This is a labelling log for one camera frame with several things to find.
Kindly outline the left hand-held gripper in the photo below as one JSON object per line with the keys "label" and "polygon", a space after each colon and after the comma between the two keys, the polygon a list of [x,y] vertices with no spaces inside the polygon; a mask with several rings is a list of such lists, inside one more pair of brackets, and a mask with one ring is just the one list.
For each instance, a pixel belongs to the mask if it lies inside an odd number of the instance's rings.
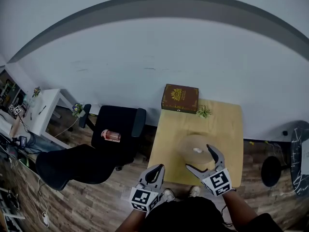
{"label": "left hand-held gripper", "polygon": [[140,175],[140,181],[131,189],[129,202],[142,212],[151,212],[160,204],[163,197],[161,189],[165,175],[165,166],[154,165]]}

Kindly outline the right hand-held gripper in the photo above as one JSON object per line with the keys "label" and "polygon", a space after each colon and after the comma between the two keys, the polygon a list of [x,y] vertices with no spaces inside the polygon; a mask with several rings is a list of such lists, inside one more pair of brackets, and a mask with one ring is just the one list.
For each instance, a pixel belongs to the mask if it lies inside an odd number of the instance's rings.
{"label": "right hand-held gripper", "polygon": [[[215,165],[224,165],[224,156],[221,151],[209,144],[207,144],[207,148]],[[232,189],[232,183],[227,168],[214,173],[213,170],[206,169],[202,171],[190,164],[186,164],[185,166],[186,169],[197,178],[204,178],[201,182],[213,196],[221,196]]]}

